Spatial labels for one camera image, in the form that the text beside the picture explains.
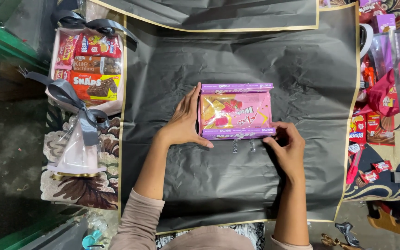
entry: ribbon bow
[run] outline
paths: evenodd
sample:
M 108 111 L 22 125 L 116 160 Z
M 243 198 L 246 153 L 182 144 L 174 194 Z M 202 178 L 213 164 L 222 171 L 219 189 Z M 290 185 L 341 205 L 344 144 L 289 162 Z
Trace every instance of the ribbon bow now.
M 126 32 L 126 35 L 131 37 L 136 43 L 137 38 L 124 26 L 109 19 L 95 19 L 90 22 L 86 22 L 79 14 L 70 10 L 58 10 L 52 13 L 50 16 L 52 23 L 55 25 L 60 22 L 64 28 L 89 28 L 94 29 L 104 36 L 112 37 L 115 34 L 113 28 L 120 29 Z
M 109 127 L 109 118 L 105 112 L 98 109 L 87 109 L 85 102 L 78 98 L 72 85 L 64 79 L 56 79 L 54 81 L 37 72 L 27 72 L 27 70 L 22 69 L 19 72 L 25 78 L 30 78 L 46 85 L 49 93 L 57 100 L 76 107 L 83 131 L 84 144 L 86 146 L 99 144 L 97 128 L 106 129 Z M 98 123 L 97 117 L 104 118 L 104 122 Z

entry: hand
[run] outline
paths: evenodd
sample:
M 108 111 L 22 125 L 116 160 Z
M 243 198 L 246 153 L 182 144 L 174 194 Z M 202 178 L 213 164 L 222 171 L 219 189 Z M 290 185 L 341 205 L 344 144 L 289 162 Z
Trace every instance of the hand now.
M 270 125 L 277 131 L 275 138 L 267 137 L 263 139 L 263 142 L 270 145 L 274 150 L 277 161 L 290 180 L 304 178 L 303 150 L 305 140 L 300 136 L 293 123 L 271 122 Z M 277 143 L 279 139 L 286 139 L 287 145 L 281 147 Z
M 167 146 L 195 142 L 202 146 L 213 148 L 214 145 L 196 133 L 197 99 L 201 84 L 198 83 L 177 105 L 171 120 L 161 128 L 154 140 L 159 139 Z

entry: black wrapping paper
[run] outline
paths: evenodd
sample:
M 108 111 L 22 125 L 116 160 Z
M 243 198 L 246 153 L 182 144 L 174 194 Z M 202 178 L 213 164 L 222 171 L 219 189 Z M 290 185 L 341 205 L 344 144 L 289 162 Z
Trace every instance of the black wrapping paper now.
M 179 30 L 227 32 L 318 28 L 317 0 L 91 0 Z
M 273 83 L 274 121 L 296 124 L 306 140 L 308 219 L 332 221 L 347 162 L 348 125 L 357 88 L 357 6 L 320 12 L 319 29 L 192 33 L 127 18 L 121 144 L 121 211 L 153 135 L 197 82 Z M 192 143 L 169 149 L 158 232 L 276 218 L 283 177 L 261 140 Z

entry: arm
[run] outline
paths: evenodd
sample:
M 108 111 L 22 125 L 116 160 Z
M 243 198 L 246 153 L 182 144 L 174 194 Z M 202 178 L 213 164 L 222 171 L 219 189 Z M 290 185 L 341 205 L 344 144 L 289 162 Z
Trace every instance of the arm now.
M 196 142 L 212 148 L 207 139 L 196 133 L 197 99 L 200 83 L 189 92 L 175 109 L 172 119 L 153 138 L 146 160 L 118 226 L 110 249 L 155 249 L 155 234 L 163 209 L 163 184 L 166 156 L 170 145 Z
M 274 138 L 263 141 L 274 150 L 277 161 L 286 173 L 285 189 L 282 192 L 279 213 L 275 222 L 273 238 L 278 242 L 294 246 L 309 246 L 307 204 L 305 197 L 305 173 L 303 150 L 305 140 L 292 123 L 273 122 L 277 137 L 286 137 L 288 145 L 281 147 Z

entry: beige sleeve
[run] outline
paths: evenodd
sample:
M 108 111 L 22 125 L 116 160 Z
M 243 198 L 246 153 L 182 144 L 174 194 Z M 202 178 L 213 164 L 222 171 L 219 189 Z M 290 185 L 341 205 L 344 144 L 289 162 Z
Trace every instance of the beige sleeve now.
M 309 244 L 308 246 L 294 246 L 276 241 L 273 237 L 271 237 L 271 240 L 274 243 L 272 245 L 272 250 L 313 250 L 311 244 Z
M 126 203 L 110 250 L 155 250 L 155 233 L 164 201 L 137 194 L 133 189 Z

